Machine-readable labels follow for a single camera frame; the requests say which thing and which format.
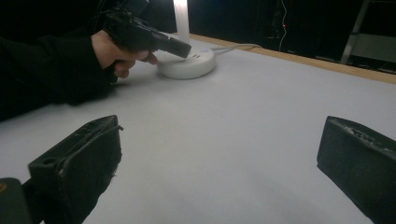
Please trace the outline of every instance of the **finger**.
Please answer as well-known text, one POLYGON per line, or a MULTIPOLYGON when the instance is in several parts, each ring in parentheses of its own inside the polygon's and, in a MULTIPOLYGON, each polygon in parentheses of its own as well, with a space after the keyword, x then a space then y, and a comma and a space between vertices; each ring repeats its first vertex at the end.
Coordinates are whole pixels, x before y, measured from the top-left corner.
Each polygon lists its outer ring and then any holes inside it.
POLYGON ((126 71, 118 71, 118 72, 114 72, 114 76, 116 77, 120 77, 120 78, 127 78, 129 76, 129 70, 126 71))
POLYGON ((148 62, 148 63, 151 63, 151 64, 157 64, 158 63, 158 59, 153 53, 150 52, 148 54, 148 57, 145 59, 144 62, 148 62))
POLYGON ((143 60, 149 56, 148 50, 130 51, 128 49, 120 49, 118 59, 125 61, 143 60))
POLYGON ((135 63, 136 61, 117 61, 114 66, 114 71, 121 72, 129 70, 135 65, 135 63))

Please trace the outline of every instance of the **black sleeve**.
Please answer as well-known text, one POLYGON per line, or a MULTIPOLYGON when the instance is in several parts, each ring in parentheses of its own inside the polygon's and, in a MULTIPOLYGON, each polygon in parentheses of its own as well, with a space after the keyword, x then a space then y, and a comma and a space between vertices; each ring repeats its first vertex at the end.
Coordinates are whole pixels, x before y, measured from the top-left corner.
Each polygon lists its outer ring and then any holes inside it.
POLYGON ((78 104, 108 87, 83 28, 36 45, 0 38, 0 120, 45 104, 78 104))

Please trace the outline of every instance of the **white table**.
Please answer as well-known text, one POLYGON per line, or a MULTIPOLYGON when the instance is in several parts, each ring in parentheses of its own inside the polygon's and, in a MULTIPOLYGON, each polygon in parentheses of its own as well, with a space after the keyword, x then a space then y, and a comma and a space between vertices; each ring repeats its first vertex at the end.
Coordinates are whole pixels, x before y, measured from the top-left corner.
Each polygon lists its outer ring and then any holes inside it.
POLYGON ((131 72, 105 99, 0 123, 0 176, 26 181, 30 161, 117 115, 122 161, 87 224, 372 223, 316 157, 327 116, 396 139, 395 85, 242 50, 194 80, 131 72))

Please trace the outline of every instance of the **white cable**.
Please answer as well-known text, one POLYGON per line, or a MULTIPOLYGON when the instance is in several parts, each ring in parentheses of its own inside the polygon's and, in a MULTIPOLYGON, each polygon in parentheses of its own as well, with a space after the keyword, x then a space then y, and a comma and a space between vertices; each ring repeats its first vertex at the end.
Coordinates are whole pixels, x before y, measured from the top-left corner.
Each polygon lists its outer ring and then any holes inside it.
POLYGON ((224 47, 215 47, 211 48, 212 50, 226 50, 226 49, 236 49, 239 47, 252 47, 252 48, 260 48, 262 49, 262 46, 256 45, 256 44, 234 44, 230 46, 224 46, 224 47))
POLYGON ((283 0, 280 0, 280 1, 282 2, 283 8, 285 9, 285 15, 283 15, 283 19, 282 19, 282 26, 283 26, 283 30, 285 31, 285 34, 283 34, 282 39, 280 39, 280 43, 279 43, 279 52, 280 52, 280 50, 282 49, 282 42, 283 42, 283 39, 285 38, 286 34, 288 33, 288 32, 286 31, 286 27, 285 27, 285 18, 286 18, 286 15, 288 14, 288 11, 286 10, 286 6, 285 6, 285 3, 283 2, 283 0))

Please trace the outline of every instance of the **light source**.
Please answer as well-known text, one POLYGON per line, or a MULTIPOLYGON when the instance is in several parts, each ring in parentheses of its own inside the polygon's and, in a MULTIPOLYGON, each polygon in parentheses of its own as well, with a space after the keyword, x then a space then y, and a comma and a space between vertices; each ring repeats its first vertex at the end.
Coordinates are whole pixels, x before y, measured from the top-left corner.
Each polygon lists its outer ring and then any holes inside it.
MULTIPOLYGON (((189 13, 187 0, 174 0, 178 39, 190 44, 189 13)), ((158 55, 161 74, 173 79, 192 79, 208 74, 216 66, 212 49, 192 46, 186 59, 161 52, 158 55)))

